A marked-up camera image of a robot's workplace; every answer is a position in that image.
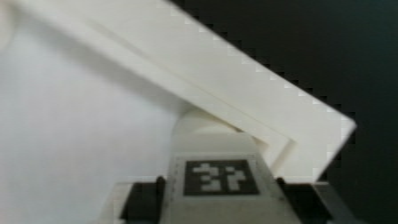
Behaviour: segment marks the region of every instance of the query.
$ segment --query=white surface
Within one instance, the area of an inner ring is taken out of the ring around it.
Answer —
[[[85,224],[167,172],[186,103],[32,18],[0,53],[0,223]]]
[[[14,10],[0,0],[0,51],[7,47],[10,38],[14,36]]]
[[[18,0],[67,35],[266,143],[275,176],[316,181],[355,128],[165,0]]]

